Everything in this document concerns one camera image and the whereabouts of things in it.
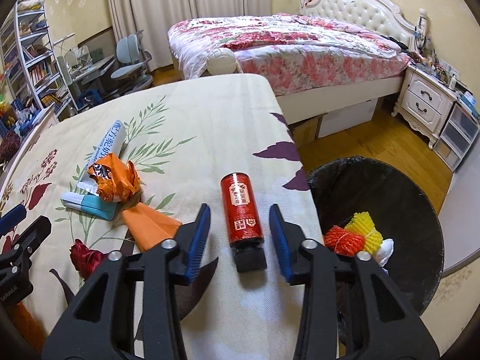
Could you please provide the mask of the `yellow foam fruit net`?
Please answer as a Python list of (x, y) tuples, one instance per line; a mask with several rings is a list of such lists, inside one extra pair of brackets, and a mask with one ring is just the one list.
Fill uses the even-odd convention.
[(350, 233), (363, 236), (365, 239), (363, 251), (374, 255), (383, 243), (383, 235), (377, 230), (368, 211), (354, 213), (345, 226)]

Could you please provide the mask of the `black trash bin with liner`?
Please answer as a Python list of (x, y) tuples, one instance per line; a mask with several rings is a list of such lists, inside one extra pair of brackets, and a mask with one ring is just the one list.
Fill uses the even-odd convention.
[(353, 156), (319, 166), (307, 176), (321, 230), (345, 227), (368, 212), (394, 242), (386, 264), (390, 277), (423, 313), (443, 273), (444, 244), (437, 214), (423, 190), (406, 174), (377, 159)]

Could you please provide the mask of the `white bedside nightstand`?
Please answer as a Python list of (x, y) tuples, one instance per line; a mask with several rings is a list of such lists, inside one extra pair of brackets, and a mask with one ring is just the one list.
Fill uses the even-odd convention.
[(401, 115), (413, 131), (428, 138), (433, 150), (455, 101), (449, 88), (410, 63), (391, 116)]

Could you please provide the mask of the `red cylindrical bottle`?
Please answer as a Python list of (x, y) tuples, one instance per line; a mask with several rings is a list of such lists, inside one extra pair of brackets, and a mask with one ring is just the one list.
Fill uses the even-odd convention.
[(264, 233), (256, 207), (251, 180), (234, 172), (220, 181), (229, 246), (238, 273), (267, 268)]

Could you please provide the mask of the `teal white small box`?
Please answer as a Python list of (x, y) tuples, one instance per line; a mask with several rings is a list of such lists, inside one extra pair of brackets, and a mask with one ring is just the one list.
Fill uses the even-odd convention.
[(112, 220), (116, 214), (116, 204), (114, 202), (104, 202), (94, 194), (66, 192), (62, 194), (60, 199), (66, 208), (100, 219)]

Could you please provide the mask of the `orange wrapper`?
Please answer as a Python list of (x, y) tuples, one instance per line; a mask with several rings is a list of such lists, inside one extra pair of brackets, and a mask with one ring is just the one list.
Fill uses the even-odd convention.
[(122, 211), (122, 218), (137, 247), (145, 252), (161, 242), (174, 238), (182, 223), (140, 202)]
[(141, 189), (134, 164), (122, 162), (114, 153), (93, 162), (87, 173), (97, 185), (95, 193), (107, 203), (126, 203)]

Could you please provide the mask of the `study desk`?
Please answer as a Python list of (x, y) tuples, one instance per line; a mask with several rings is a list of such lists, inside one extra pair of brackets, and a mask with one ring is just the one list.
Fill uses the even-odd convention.
[(107, 56), (97, 61), (97, 63), (87, 66), (81, 70), (79, 74), (71, 76), (66, 62), (61, 59), (58, 64), (63, 69), (62, 73), (70, 93), (72, 94), (73, 101), (77, 102), (80, 97), (80, 86), (86, 86), (89, 82), (97, 80), (113, 66), (115, 61), (116, 57), (114, 55)]

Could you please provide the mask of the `red foam fruit net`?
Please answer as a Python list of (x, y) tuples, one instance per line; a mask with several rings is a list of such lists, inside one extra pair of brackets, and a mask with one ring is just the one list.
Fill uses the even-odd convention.
[(335, 254), (354, 257), (365, 247), (365, 237), (333, 226), (324, 235), (324, 245)]

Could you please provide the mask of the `light blue desk chair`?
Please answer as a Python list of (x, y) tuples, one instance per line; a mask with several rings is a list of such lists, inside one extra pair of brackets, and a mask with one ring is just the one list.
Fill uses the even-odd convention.
[(115, 56), (120, 67), (111, 74), (111, 79), (120, 82), (115, 92), (119, 96), (149, 88), (153, 77), (148, 71), (152, 57), (142, 44), (143, 30), (132, 33), (118, 41)]

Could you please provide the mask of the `white plastic bag ball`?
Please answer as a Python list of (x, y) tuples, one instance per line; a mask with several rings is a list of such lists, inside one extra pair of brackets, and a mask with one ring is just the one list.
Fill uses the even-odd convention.
[(395, 243), (391, 238), (382, 241), (377, 251), (373, 254), (374, 260), (380, 267), (385, 267), (391, 255), (394, 253)]

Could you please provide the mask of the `bed with floral quilt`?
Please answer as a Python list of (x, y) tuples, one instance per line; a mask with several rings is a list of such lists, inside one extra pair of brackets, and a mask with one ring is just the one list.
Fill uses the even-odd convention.
[(399, 92), (411, 61), (395, 42), (355, 24), (275, 14), (187, 19), (168, 30), (185, 80), (234, 70), (264, 77), (288, 124)]

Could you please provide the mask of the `white tufted headboard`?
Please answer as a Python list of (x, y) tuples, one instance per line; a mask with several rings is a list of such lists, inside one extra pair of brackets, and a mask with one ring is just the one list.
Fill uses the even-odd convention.
[(420, 9), (417, 23), (412, 24), (391, 0), (300, 0), (299, 12), (355, 24), (394, 38), (411, 50), (421, 49), (427, 39), (426, 10)]

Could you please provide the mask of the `floral pattern tablecloth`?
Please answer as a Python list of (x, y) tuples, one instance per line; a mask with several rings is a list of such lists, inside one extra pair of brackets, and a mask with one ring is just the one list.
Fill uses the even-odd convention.
[(1, 210), (24, 204), (32, 222), (49, 218), (52, 230), (32, 256), (32, 293), (24, 307), (43, 334), (67, 306), (66, 295), (83, 284), (72, 265), (75, 240), (104, 253), (133, 252), (136, 245), (120, 216), (110, 221), (66, 209), (60, 198), (80, 174), (108, 129), (126, 130), (121, 158), (134, 164), (152, 209), (187, 223), (202, 204), (211, 230), (202, 260), (218, 262), (205, 294), (182, 321), (190, 359), (292, 359), (303, 289), (281, 277), (270, 240), (265, 271), (239, 274), (227, 237), (221, 179), (249, 176), (261, 228), (269, 209), (307, 237), (320, 239), (317, 211), (290, 131), (269, 83), (261, 76), (213, 76), (179, 81), (120, 97), (48, 128), (25, 151), (7, 179)]

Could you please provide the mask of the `white box under bed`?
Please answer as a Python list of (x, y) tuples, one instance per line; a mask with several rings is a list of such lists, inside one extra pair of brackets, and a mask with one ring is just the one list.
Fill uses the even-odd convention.
[(373, 98), (323, 115), (317, 137), (327, 137), (369, 122), (373, 118), (377, 100), (378, 98)]

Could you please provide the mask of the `plastic drawer storage unit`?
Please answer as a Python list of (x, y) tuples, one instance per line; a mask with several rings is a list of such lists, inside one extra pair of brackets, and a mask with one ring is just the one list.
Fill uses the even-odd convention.
[(479, 135), (479, 117), (462, 102), (455, 102), (433, 151), (455, 172)]

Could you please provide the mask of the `milk powder sachet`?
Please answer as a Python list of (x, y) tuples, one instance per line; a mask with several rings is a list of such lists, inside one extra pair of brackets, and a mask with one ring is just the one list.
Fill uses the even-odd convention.
[(120, 120), (116, 120), (105, 133), (97, 148), (90, 155), (89, 160), (80, 174), (80, 179), (76, 184), (78, 189), (88, 194), (96, 194), (98, 186), (97, 183), (89, 176), (89, 167), (92, 166), (97, 160), (107, 156), (109, 153), (118, 155), (122, 150), (125, 139), (126, 128)]

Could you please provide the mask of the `white bookshelf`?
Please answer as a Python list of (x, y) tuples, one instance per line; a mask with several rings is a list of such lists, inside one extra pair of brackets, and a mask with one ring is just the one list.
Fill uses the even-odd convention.
[(19, 0), (1, 25), (1, 62), (12, 99), (24, 109), (54, 109), (73, 104), (59, 67), (47, 20), (46, 0)]

